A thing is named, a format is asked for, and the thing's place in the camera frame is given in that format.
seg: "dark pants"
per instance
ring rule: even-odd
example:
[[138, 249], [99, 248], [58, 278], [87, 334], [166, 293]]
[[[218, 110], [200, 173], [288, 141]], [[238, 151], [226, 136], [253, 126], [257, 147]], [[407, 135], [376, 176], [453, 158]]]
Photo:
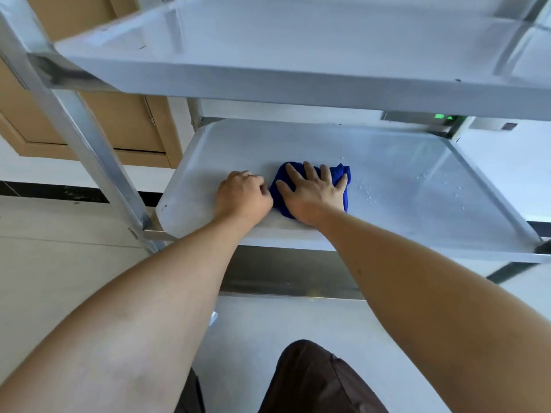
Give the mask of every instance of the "dark pants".
[[[204, 411], [199, 381], [192, 370], [176, 413]], [[345, 361], [309, 340], [293, 342], [283, 351], [258, 412], [388, 413]]]

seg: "forearm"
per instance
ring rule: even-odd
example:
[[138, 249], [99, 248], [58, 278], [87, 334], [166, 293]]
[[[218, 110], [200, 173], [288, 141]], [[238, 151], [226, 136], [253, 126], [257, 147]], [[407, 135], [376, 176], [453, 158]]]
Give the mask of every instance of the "forearm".
[[[530, 307], [437, 252], [344, 212], [322, 210], [315, 226], [452, 411], [548, 408], [541, 377], [551, 365], [540, 356], [551, 350], [551, 332]], [[519, 405], [525, 397], [530, 403]]]
[[212, 222], [107, 284], [5, 382], [0, 410], [172, 411], [247, 230]]

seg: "floor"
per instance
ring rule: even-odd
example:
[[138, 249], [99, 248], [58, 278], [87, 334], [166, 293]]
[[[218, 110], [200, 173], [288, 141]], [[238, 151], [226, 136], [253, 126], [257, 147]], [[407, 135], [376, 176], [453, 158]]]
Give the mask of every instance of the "floor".
[[[0, 382], [74, 307], [145, 257], [109, 205], [0, 197]], [[497, 266], [461, 263], [482, 275]], [[504, 287], [551, 319], [550, 268]], [[222, 296], [217, 312], [194, 362], [209, 413], [256, 411], [279, 354], [297, 339], [344, 358], [391, 413], [448, 412], [365, 302]]]

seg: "lower shelf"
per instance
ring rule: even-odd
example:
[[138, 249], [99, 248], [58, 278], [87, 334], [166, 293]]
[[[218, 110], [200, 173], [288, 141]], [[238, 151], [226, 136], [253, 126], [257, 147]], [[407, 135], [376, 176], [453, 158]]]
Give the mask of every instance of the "lower shelf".
[[[196, 132], [159, 201], [166, 235], [210, 221], [218, 184], [233, 170], [271, 183], [285, 161], [349, 165], [349, 212], [454, 258], [544, 262], [541, 239], [445, 139], [330, 124], [226, 119]], [[244, 245], [333, 250], [316, 230], [272, 210]]]

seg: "blue cloth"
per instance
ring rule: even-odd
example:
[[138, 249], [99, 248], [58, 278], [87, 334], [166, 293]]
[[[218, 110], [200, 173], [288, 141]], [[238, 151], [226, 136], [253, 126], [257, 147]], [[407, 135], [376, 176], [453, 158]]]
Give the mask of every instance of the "blue cloth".
[[[285, 202], [283, 201], [283, 197], [276, 186], [276, 181], [281, 180], [287, 183], [289, 187], [291, 187], [291, 190], [295, 190], [296, 186], [291, 181], [291, 178], [289, 177], [289, 174], [287, 173], [287, 170], [285, 169], [285, 165], [290, 163], [293, 165], [293, 167], [302, 175], [304, 179], [306, 179], [306, 172], [304, 171], [304, 165], [302, 165], [299, 162], [286, 162], [282, 166], [279, 167], [277, 170], [277, 174], [275, 175], [275, 178], [272, 182], [272, 186], [270, 187], [270, 194], [272, 194], [272, 198], [274, 200], [274, 206], [275, 208], [279, 209], [282, 215], [285, 217], [288, 217], [290, 219], [294, 219], [294, 217], [289, 212], [289, 209], [287, 209], [287, 206], [285, 205]], [[314, 167], [314, 169], [317, 172], [317, 176], [321, 176], [321, 169], [318, 167]], [[341, 163], [336, 167], [329, 168], [331, 171], [331, 179], [333, 180], [333, 185], [336, 186], [337, 183], [341, 180], [341, 177], [346, 174], [348, 175], [348, 182], [347, 187], [350, 184], [350, 180], [352, 180], [352, 175], [350, 174], [350, 167], [346, 167], [342, 165]], [[343, 195], [343, 204], [344, 204], [344, 211], [348, 211], [348, 192], [345, 189], [344, 195]]]

